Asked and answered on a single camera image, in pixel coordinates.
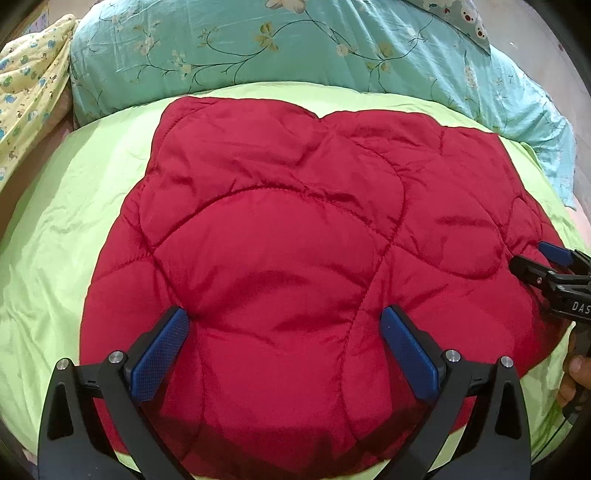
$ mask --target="human hand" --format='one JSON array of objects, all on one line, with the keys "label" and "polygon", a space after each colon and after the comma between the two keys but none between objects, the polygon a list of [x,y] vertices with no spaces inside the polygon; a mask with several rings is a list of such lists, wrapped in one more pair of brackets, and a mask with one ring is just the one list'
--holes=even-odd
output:
[{"label": "human hand", "polygon": [[563,363],[564,377],[560,389],[556,395],[558,404],[564,408],[577,393],[577,384],[591,390],[591,358],[581,355],[573,355],[575,333],[571,332],[569,338],[569,352]]}]

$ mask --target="screw head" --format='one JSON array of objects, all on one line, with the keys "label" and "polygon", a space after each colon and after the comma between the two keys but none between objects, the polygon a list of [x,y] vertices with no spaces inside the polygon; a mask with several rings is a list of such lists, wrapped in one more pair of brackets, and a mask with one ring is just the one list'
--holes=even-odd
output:
[{"label": "screw head", "polygon": [[456,364],[462,359],[462,356],[457,350],[448,350],[445,352],[445,358],[447,358],[451,363]]},{"label": "screw head", "polygon": [[123,360],[123,357],[124,357],[123,352],[116,350],[115,352],[113,352],[109,355],[109,362],[111,362],[112,364],[118,364],[119,362],[121,362]]},{"label": "screw head", "polygon": [[501,357],[501,365],[505,368],[513,367],[513,359],[510,356]]},{"label": "screw head", "polygon": [[68,365],[70,365],[70,361],[67,358],[62,358],[61,360],[57,361],[56,368],[58,370],[65,370]]}]

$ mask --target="pillow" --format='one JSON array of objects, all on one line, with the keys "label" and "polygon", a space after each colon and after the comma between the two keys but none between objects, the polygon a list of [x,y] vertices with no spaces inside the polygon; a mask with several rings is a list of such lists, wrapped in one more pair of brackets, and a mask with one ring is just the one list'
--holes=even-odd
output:
[{"label": "pillow", "polygon": [[487,53],[491,44],[482,24],[482,18],[472,0],[407,0],[427,12],[437,15],[460,32],[468,35],[476,45]]},{"label": "pillow", "polygon": [[39,141],[68,84],[76,24],[73,15],[66,15],[43,32],[8,43],[0,52],[0,192]]}]

